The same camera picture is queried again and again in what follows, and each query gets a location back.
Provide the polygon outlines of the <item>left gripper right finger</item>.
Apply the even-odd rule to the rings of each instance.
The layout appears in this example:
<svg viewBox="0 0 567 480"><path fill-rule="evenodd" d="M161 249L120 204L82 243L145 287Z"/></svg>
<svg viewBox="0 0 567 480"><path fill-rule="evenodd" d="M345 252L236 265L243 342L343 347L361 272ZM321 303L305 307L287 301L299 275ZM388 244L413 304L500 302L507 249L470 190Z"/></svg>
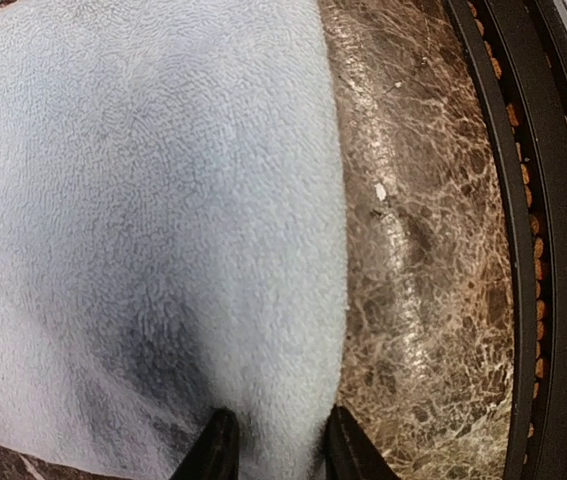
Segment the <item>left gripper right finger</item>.
<svg viewBox="0 0 567 480"><path fill-rule="evenodd" d="M335 405L325 432L329 480L399 480L350 411Z"/></svg>

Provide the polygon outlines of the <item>large light blue towel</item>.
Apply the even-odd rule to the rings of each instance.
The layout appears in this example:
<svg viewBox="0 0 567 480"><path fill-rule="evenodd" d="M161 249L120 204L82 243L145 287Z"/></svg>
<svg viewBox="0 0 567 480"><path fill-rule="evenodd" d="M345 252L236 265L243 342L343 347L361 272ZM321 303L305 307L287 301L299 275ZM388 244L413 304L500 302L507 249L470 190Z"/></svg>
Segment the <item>large light blue towel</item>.
<svg viewBox="0 0 567 480"><path fill-rule="evenodd" d="M313 478L346 309L315 2L0 11L0 446L164 479L224 407Z"/></svg>

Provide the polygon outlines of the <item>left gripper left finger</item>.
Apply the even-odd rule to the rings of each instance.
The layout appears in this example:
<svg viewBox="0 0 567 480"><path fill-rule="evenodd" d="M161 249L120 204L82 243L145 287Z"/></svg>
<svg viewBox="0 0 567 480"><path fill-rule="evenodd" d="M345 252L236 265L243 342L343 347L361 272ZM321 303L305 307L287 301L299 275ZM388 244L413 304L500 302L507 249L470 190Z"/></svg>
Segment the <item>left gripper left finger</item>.
<svg viewBox="0 0 567 480"><path fill-rule="evenodd" d="M237 480L239 422L228 409L217 409L170 480Z"/></svg>

